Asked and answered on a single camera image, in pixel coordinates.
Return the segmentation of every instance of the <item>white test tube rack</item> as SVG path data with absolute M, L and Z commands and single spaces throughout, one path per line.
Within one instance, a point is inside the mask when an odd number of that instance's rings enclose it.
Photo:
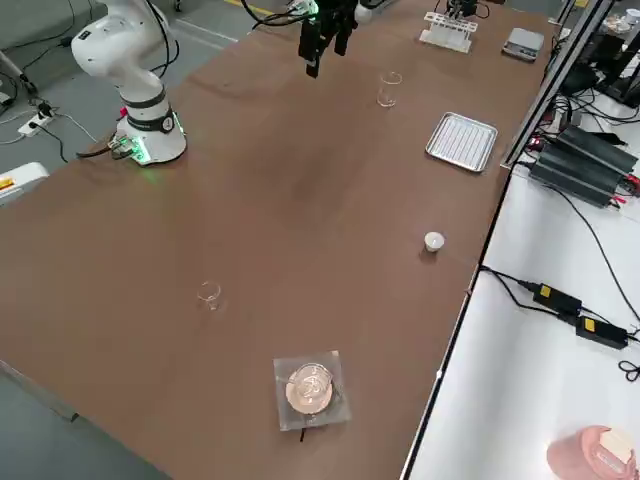
M 471 34 L 478 29 L 477 23 L 455 20 L 435 12 L 427 13 L 424 19 L 429 22 L 429 27 L 420 34 L 421 42 L 469 53 Z

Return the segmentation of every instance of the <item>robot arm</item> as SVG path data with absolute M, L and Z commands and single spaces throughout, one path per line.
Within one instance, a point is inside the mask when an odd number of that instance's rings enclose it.
M 142 58 L 162 41 L 146 0 L 103 0 L 108 14 L 88 25 L 71 42 L 80 67 L 94 77 L 106 77 L 131 102 L 158 95 L 162 82 L 140 67 Z
M 186 149 L 184 134 L 162 81 L 140 66 L 145 55 L 167 41 L 167 21 L 149 0 L 102 2 L 107 15 L 80 31 L 71 48 L 80 67 L 108 78 L 127 107 L 111 143 L 127 145 L 125 151 L 141 165 L 173 160 Z
M 299 0 L 299 13 L 313 14 L 303 21 L 298 55 L 307 61 L 307 74 L 316 78 L 320 59 L 335 37 L 334 51 L 344 56 L 349 37 L 358 25 L 369 23 L 373 11 L 388 0 Z M 446 0 L 446 14 L 459 19 L 475 15 L 478 0 Z

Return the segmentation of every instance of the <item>small white cup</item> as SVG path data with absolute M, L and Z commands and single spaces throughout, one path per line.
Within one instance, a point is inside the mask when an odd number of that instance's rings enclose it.
M 627 10 L 627 15 L 624 17 L 624 21 L 629 25 L 635 25 L 640 21 L 640 10 L 635 8 L 630 8 Z
M 424 246 L 429 252 L 437 252 L 444 246 L 444 236 L 438 232 L 429 232 L 424 236 Z

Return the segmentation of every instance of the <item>table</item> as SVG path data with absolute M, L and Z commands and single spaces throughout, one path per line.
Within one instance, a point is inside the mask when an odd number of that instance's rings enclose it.
M 180 161 L 73 162 L 0 212 L 3 360 L 178 479 L 397 476 L 553 29 L 492 5 L 463 57 L 416 40 L 434 3 L 389 7 L 317 80 L 295 32 L 253 33 L 172 92 Z M 499 53 L 514 26 L 549 40 L 535 64 Z M 390 110 L 385 69 L 404 76 Z M 447 111 L 499 130 L 484 174 L 425 158 Z M 353 419 L 300 444 L 272 360 L 333 349 Z
M 630 112 L 604 97 L 595 105 L 610 115 Z M 585 128 L 596 131 L 589 121 Z M 637 155 L 632 129 L 615 127 Z M 631 302 L 640 305 L 637 199 L 620 212 L 572 201 L 596 230 Z M 483 263 L 574 295 L 620 327 L 637 326 L 587 227 L 557 193 L 529 180 L 526 169 L 514 170 Z M 530 294 L 512 287 L 531 304 Z M 562 322 L 519 310 L 495 278 L 481 273 L 411 478 L 551 480 L 548 445 L 592 424 L 628 432 L 637 447 L 640 390 L 618 370 L 620 360 L 640 365 L 640 348 L 616 351 L 576 337 Z

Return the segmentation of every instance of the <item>white cable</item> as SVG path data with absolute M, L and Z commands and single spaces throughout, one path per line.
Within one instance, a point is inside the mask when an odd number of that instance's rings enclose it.
M 11 145 L 12 143 L 17 143 L 24 138 L 24 135 L 20 135 L 18 138 L 14 138 L 13 140 L 7 140 L 6 142 L 0 142 L 0 145 Z
M 86 134 L 87 134 L 87 136 L 88 136 L 91 140 L 93 140 L 95 143 L 98 143 L 98 140 L 96 140 L 96 139 L 93 137 L 93 135 L 91 135 L 91 134 L 89 133 L 89 131 L 88 131 L 86 128 L 84 128 L 82 125 L 80 125 L 78 122 L 76 122 L 76 121 L 75 121 L 75 119 L 74 119 L 71 115 L 67 115 L 66 113 L 59 113 L 58 115 L 59 115 L 59 116 L 61 116 L 61 117 L 67 117 L 69 120 L 71 120 L 73 123 L 75 123 L 75 124 L 76 124 L 76 126 L 77 126 L 80 130 L 82 130 L 84 133 L 86 133 Z
M 37 110 L 27 110 L 25 112 L 16 113 L 13 117 L 7 118 L 5 120 L 0 121 L 0 125 L 4 125 L 5 123 L 13 122 L 14 120 L 17 120 L 20 117 L 24 117 L 27 114 L 35 114 L 35 113 L 38 113 L 38 111 Z

